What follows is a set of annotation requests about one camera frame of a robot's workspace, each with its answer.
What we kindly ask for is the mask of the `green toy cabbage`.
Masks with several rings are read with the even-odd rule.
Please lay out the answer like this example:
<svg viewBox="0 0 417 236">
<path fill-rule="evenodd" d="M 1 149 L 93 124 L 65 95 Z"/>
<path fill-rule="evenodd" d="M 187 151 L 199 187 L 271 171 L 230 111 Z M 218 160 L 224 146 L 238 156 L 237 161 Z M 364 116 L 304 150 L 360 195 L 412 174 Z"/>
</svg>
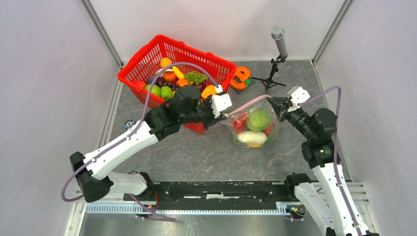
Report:
<svg viewBox="0 0 417 236">
<path fill-rule="evenodd" d="M 270 124 L 270 114 L 264 110 L 255 110 L 246 118 L 246 126 L 250 131 L 263 131 L 268 128 Z"/>
</svg>

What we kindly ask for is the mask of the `red toy apple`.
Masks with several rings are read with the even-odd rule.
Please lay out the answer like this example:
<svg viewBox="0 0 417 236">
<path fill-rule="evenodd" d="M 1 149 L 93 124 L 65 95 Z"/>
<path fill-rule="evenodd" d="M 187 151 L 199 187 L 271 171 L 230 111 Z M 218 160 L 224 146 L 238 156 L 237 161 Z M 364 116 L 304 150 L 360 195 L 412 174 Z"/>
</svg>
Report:
<svg viewBox="0 0 417 236">
<path fill-rule="evenodd" d="M 269 127 L 263 130 L 262 132 L 265 133 L 266 136 L 269 136 L 274 130 L 274 128 L 275 128 L 274 124 L 270 124 Z"/>
</svg>

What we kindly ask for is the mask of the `orange red toy mango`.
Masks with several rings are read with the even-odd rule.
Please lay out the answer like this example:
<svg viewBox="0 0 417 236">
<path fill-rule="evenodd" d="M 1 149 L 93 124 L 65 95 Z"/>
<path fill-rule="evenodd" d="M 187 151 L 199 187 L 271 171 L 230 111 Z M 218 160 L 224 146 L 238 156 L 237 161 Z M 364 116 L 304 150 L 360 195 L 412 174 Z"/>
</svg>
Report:
<svg viewBox="0 0 417 236">
<path fill-rule="evenodd" d="M 241 132 L 247 130 L 246 118 L 247 118 L 247 115 L 241 115 L 241 116 L 235 118 L 235 120 L 233 122 L 233 126 L 234 126 L 237 133 L 241 133 Z"/>
</svg>

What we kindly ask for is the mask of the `clear zip top bag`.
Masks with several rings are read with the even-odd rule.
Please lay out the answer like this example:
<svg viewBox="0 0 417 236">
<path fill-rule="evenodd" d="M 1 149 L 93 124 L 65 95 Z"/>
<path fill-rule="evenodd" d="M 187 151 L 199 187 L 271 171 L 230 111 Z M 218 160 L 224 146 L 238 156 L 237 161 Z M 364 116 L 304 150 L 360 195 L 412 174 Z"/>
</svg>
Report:
<svg viewBox="0 0 417 236">
<path fill-rule="evenodd" d="M 276 141 L 280 133 L 277 116 L 268 102 L 258 96 L 227 114 L 221 123 L 229 128 L 233 142 L 245 148 L 261 148 Z"/>
</svg>

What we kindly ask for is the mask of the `white toy radish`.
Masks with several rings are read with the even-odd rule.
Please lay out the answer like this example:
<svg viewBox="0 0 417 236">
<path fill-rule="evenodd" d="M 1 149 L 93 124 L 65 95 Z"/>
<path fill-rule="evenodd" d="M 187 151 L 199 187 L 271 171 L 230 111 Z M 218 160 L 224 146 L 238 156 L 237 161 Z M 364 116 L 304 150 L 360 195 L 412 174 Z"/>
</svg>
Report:
<svg viewBox="0 0 417 236">
<path fill-rule="evenodd" d="M 237 135 L 237 139 L 245 144 L 264 144 L 268 138 L 263 132 L 243 131 Z"/>
</svg>

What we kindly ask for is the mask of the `yellow toy lemon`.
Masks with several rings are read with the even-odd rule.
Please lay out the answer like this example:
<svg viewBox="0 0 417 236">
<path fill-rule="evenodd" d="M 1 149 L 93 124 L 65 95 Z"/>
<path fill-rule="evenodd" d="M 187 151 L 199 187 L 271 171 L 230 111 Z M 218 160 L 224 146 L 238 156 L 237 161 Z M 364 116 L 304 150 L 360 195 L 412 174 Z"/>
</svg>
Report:
<svg viewBox="0 0 417 236">
<path fill-rule="evenodd" d="M 248 148 L 260 148 L 263 144 L 255 144 L 255 143 L 247 143 L 246 146 Z"/>
</svg>

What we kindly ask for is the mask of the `red plastic basket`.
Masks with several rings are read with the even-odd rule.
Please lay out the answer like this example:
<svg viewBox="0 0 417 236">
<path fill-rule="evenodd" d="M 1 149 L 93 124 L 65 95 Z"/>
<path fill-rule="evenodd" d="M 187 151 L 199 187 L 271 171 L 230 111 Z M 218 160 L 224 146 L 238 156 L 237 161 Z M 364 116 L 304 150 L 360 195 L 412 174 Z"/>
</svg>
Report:
<svg viewBox="0 0 417 236">
<path fill-rule="evenodd" d="M 172 61 L 172 66 L 177 66 L 183 74 L 189 71 L 198 71 L 208 76 L 204 82 L 206 86 L 221 85 L 225 92 L 227 92 L 230 80 L 236 70 L 236 65 L 225 59 L 219 58 L 212 53 L 204 53 L 192 47 L 185 45 L 181 41 L 176 41 L 164 35 L 155 36 L 150 43 L 142 47 L 128 62 L 128 64 L 118 73 L 118 79 L 126 84 L 136 97 L 144 104 L 145 107 L 154 108 L 161 105 L 166 99 L 157 97 L 151 92 L 139 90 L 135 88 L 135 81 L 144 81 L 153 85 L 159 84 L 159 75 L 154 76 L 155 72 L 161 69 L 160 60 L 164 57 Z M 184 86 L 192 86 L 199 90 L 198 87 L 189 83 L 180 84 L 181 88 Z M 139 121 L 143 121 L 144 111 Z M 202 123 L 183 124 L 189 129 L 202 134 L 206 130 Z"/>
</svg>

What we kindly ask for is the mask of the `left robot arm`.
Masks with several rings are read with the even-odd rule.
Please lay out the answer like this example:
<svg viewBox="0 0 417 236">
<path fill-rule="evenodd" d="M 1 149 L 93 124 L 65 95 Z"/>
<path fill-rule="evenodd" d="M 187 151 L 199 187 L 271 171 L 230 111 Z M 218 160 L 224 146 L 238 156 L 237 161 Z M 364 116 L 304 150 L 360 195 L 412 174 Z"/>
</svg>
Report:
<svg viewBox="0 0 417 236">
<path fill-rule="evenodd" d="M 115 173 L 114 168 L 140 150 L 177 133 L 183 124 L 202 123 L 207 129 L 225 119 L 224 111 L 232 102 L 222 88 L 216 89 L 219 94 L 200 102 L 200 91 L 184 86 L 173 98 L 151 108 L 143 121 L 105 146 L 87 154 L 72 154 L 70 161 L 82 191 L 81 197 L 88 203 L 108 194 L 132 194 L 145 201 L 151 199 L 154 186 L 146 173 L 120 174 Z"/>
</svg>

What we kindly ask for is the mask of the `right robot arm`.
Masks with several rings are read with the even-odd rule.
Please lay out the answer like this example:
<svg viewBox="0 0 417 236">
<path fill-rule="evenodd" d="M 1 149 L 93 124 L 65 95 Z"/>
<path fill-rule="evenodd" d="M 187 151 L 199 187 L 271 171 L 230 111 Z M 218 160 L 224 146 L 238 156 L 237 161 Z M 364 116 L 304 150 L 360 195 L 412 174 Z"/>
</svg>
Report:
<svg viewBox="0 0 417 236">
<path fill-rule="evenodd" d="M 324 192 L 323 200 L 305 173 L 288 175 L 284 195 L 299 200 L 324 236 L 373 236 L 360 216 L 343 177 L 337 152 L 337 115 L 320 108 L 309 115 L 302 108 L 291 110 L 291 100 L 268 97 L 267 101 L 280 122 L 288 121 L 306 141 L 301 144 L 302 155 Z"/>
</svg>

